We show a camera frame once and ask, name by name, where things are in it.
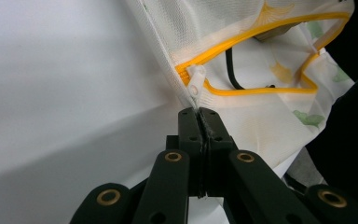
metal rivet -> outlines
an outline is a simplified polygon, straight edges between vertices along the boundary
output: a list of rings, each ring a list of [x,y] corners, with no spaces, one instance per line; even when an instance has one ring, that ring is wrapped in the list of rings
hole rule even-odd
[[[249,153],[242,152],[237,155],[237,159],[244,162],[252,162],[255,160],[255,157]]]
[[[113,199],[110,200],[105,200],[103,198],[103,196],[105,196],[106,194],[115,194],[115,197]],[[118,202],[118,199],[120,199],[120,192],[116,189],[106,189],[104,191],[102,191],[98,197],[97,197],[97,203],[102,205],[102,206],[109,206],[112,205],[116,202]]]
[[[182,159],[182,155],[177,152],[170,152],[165,155],[166,161],[179,161]]]
[[[325,203],[330,204],[331,206],[337,207],[337,208],[343,208],[348,205],[345,198],[342,196],[336,194],[335,192],[332,192],[328,189],[321,189],[318,191],[319,198],[324,201]]]

yellow trim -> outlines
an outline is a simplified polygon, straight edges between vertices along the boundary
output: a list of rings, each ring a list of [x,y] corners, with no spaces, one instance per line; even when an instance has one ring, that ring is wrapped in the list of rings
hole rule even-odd
[[[212,47],[211,49],[208,49],[207,51],[201,53],[199,56],[195,57],[194,59],[179,64],[175,67],[176,71],[178,72],[180,78],[185,83],[185,85],[188,84],[190,81],[189,75],[186,71],[186,68],[189,67],[192,64],[205,64],[209,62],[211,59],[222,53],[223,51],[231,48],[232,46],[240,43],[241,41],[248,39],[252,36],[261,34],[263,32],[266,32],[268,30],[271,30],[273,28],[290,24],[290,23],[296,23],[296,22],[303,22],[303,21],[316,21],[316,20],[332,20],[332,19],[342,19],[342,23],[340,26],[335,30],[334,33],[332,33],[328,38],[325,39],[325,41],[320,44],[319,46],[316,46],[317,50],[320,50],[327,44],[329,44],[331,41],[333,41],[339,33],[344,29],[345,24],[348,22],[351,14],[345,13],[345,12],[335,12],[335,13],[325,13],[325,14],[315,14],[315,15],[308,15],[308,16],[302,16],[302,17],[295,17],[290,18],[283,21],[276,21],[269,24],[266,24],[264,26],[256,27],[246,33],[236,35],[231,37],[230,39],[222,42],[219,45],[216,45]],[[233,90],[233,91],[226,91],[226,90],[218,90],[214,88],[209,81],[206,79],[204,82],[204,87],[210,91],[213,94],[216,95],[222,95],[222,96],[230,96],[230,95],[244,95],[244,94],[259,94],[259,93],[278,93],[278,92],[291,92],[291,93],[315,93],[318,89],[318,86],[310,80],[305,74],[304,70],[307,68],[308,64],[310,64],[311,61],[313,61],[315,58],[317,58],[318,54],[310,55],[309,58],[303,63],[301,68],[299,69],[300,77],[302,80],[304,80],[308,85],[310,85],[309,89],[299,89],[299,88],[259,88],[259,89],[250,89],[250,90]]]

zipper pull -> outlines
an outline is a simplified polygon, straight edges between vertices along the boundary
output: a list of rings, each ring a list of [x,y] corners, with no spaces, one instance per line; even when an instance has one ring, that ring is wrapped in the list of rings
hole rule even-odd
[[[203,65],[190,65],[186,68],[190,75],[190,82],[187,85],[187,91],[190,93],[196,107],[199,107],[199,99],[202,92],[202,86],[206,77],[206,70]]]

white mesh bag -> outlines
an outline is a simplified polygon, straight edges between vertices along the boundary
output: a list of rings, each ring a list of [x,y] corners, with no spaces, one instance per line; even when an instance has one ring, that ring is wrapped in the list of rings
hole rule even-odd
[[[183,106],[218,112],[238,147],[271,168],[324,129],[353,85],[324,49],[352,0],[127,2]],[[243,90],[228,78],[228,49]]]

black cable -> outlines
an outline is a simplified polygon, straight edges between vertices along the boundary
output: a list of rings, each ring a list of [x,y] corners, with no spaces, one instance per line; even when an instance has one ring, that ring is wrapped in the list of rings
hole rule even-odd
[[[229,81],[231,82],[232,86],[234,86],[234,88],[237,90],[245,90],[245,88],[242,87],[237,82],[237,79],[235,79],[234,65],[232,62],[232,48],[226,50],[226,64],[227,64],[228,78],[229,78]]]

